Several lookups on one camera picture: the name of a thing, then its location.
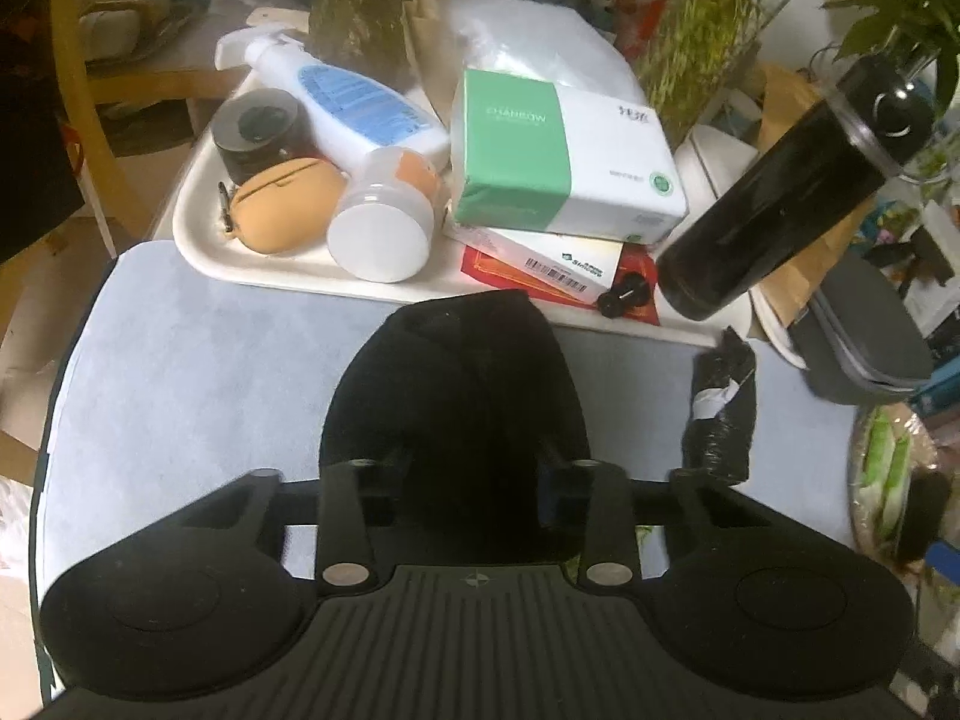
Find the white tape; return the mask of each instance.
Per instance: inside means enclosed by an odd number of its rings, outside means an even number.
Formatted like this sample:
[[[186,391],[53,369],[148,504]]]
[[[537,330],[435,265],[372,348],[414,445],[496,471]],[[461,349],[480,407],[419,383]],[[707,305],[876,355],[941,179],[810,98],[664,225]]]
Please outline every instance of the white tape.
[[[740,384],[733,379],[730,384],[723,388],[712,386],[709,389],[701,389],[694,397],[690,410],[693,411],[694,419],[712,419],[720,413],[723,406],[726,406],[736,397],[740,391]]]

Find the black tape roll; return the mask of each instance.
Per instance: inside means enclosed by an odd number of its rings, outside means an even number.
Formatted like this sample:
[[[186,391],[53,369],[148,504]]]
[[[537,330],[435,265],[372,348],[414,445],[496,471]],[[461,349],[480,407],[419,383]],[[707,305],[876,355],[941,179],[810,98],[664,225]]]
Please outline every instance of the black tape roll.
[[[730,485],[750,477],[750,446],[757,422],[757,357],[750,344],[728,327],[717,348],[694,361],[691,400],[707,389],[739,389],[712,418],[695,418],[683,433],[683,466],[707,469]]]
[[[227,100],[210,122],[210,131],[238,186],[280,162],[316,155],[301,105],[281,89],[256,89]]]

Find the white jar lid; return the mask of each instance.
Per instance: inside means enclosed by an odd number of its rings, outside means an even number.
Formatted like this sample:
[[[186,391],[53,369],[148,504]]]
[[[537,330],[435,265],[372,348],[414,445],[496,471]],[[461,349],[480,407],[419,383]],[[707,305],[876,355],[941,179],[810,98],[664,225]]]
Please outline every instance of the white jar lid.
[[[349,274],[392,284],[420,271],[430,256],[430,236],[411,215],[380,202],[344,208],[326,231],[330,256]]]

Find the spray bottle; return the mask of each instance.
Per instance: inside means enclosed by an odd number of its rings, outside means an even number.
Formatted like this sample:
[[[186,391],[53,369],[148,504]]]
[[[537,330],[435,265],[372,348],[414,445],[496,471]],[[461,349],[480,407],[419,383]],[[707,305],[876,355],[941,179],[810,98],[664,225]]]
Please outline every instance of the spray bottle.
[[[409,148],[440,172],[450,138],[436,117],[377,81],[309,55],[283,34],[282,23],[252,26],[217,41],[218,70],[248,65],[265,86],[294,95],[314,141],[338,167],[354,173],[368,153],[383,146]]]

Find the white tray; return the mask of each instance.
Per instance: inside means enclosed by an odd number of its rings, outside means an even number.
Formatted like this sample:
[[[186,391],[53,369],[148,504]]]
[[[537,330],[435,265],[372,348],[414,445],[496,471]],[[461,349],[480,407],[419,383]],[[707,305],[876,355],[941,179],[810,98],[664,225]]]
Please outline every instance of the white tray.
[[[259,84],[253,74],[237,89],[241,94]],[[190,162],[174,189],[174,241],[184,259],[202,274],[223,281],[275,287],[282,290],[347,295],[350,298],[416,303],[433,298],[450,298],[493,288],[462,274],[460,264],[464,246],[438,233],[430,261],[419,274],[400,284],[376,284],[354,278],[339,268],[325,244],[315,245],[290,255],[257,254],[237,240],[227,240],[220,223],[219,181],[226,182],[227,171],[209,128],[200,137]],[[706,322],[690,322],[677,314],[659,290],[654,295],[661,325],[633,319],[605,319],[589,308],[575,308],[535,300],[547,319],[566,327],[583,327],[629,336],[661,338],[666,341],[713,346],[716,337],[732,326],[746,338],[752,311],[750,298],[741,295],[734,303],[714,314]]]

